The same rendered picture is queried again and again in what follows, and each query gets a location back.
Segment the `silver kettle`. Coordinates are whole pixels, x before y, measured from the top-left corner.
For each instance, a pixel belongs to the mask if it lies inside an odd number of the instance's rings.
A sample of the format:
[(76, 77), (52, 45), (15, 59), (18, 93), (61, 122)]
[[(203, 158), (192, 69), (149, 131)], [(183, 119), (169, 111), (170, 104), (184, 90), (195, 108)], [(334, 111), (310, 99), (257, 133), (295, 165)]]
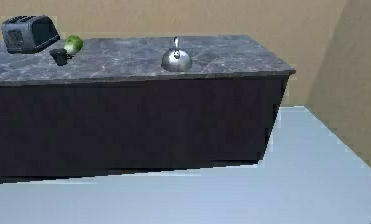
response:
[(179, 38), (173, 38), (173, 46), (162, 56), (161, 67), (168, 72), (186, 72), (192, 68), (190, 54), (179, 46)]

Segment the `dark counter with marble top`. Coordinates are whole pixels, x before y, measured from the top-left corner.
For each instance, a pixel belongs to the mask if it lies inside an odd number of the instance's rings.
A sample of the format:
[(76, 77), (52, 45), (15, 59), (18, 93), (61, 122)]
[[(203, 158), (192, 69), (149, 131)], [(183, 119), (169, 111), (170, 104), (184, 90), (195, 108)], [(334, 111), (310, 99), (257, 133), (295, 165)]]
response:
[(292, 68), (246, 35), (92, 38), (67, 65), (0, 42), (0, 184), (252, 165)]

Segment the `green round lettuce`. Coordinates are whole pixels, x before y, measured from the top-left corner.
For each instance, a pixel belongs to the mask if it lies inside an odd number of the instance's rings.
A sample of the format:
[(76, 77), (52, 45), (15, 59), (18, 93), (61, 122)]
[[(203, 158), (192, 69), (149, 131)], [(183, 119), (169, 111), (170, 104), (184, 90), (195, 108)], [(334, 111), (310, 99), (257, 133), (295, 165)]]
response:
[(77, 54), (83, 47), (83, 40), (76, 35), (69, 36), (63, 45), (63, 48), (66, 50), (68, 55)]

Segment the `small black cup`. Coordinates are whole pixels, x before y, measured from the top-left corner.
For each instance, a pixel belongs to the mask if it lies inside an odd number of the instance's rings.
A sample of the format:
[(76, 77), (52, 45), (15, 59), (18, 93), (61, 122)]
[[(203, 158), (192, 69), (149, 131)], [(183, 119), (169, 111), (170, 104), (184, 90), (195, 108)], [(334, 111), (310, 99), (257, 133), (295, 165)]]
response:
[(53, 49), (49, 52), (49, 54), (58, 66), (64, 66), (68, 64), (67, 60), (70, 58), (70, 55), (67, 53), (66, 49)]

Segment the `black toaster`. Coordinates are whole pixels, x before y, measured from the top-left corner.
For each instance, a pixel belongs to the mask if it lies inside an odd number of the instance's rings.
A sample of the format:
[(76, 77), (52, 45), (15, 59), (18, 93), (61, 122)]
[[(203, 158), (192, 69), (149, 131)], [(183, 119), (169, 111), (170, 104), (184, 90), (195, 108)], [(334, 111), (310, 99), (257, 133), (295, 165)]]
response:
[(1, 33), (10, 54), (34, 54), (43, 51), (60, 39), (49, 16), (15, 16), (1, 24)]

